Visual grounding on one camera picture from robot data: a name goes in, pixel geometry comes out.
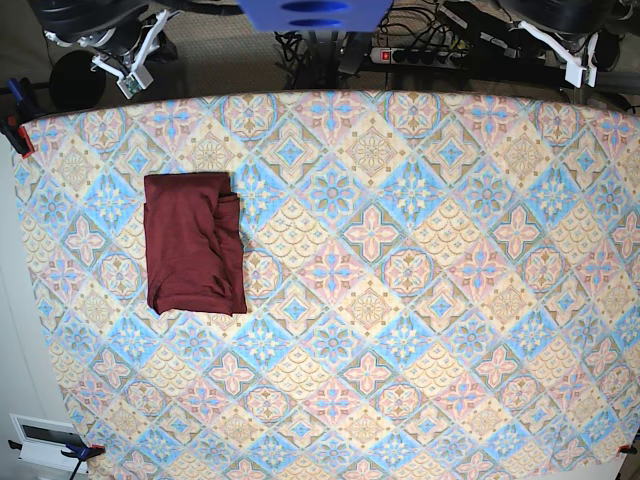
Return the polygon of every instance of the mosaic tile pattern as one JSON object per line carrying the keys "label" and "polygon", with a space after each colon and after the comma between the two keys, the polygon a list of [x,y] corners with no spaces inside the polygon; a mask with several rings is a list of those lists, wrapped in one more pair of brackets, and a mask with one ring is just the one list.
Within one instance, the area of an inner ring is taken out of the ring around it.
{"label": "mosaic tile pattern", "polygon": [[[313,92],[34,122],[16,197],[93,479],[505,480],[640,423],[640,135],[489,96]],[[145,302],[142,179],[229,171],[248,315]]]}

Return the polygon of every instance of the fabric surface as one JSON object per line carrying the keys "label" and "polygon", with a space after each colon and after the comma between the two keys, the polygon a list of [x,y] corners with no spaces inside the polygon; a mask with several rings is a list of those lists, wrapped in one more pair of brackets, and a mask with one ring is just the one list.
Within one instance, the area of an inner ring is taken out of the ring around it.
{"label": "fabric surface", "polygon": [[144,190],[147,304],[158,314],[247,313],[229,174],[149,175]]}
{"label": "fabric surface", "polygon": [[[490,478],[638,429],[637,120],[313,92],[31,123],[28,264],[110,478]],[[228,171],[247,315],[146,303],[143,177]]]}

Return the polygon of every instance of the blue plastic part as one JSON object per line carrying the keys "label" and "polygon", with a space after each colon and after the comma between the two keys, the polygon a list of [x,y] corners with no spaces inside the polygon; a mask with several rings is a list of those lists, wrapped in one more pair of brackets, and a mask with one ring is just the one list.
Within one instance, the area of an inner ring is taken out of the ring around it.
{"label": "blue plastic part", "polygon": [[392,0],[238,0],[259,31],[373,32]]}

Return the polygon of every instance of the folded cloth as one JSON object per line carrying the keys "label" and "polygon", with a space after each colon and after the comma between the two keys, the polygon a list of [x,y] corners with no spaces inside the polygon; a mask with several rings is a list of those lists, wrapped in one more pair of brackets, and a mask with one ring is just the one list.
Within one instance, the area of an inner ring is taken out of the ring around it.
{"label": "folded cloth", "polygon": [[247,313],[240,200],[229,175],[149,175],[144,191],[149,306],[158,313]]}

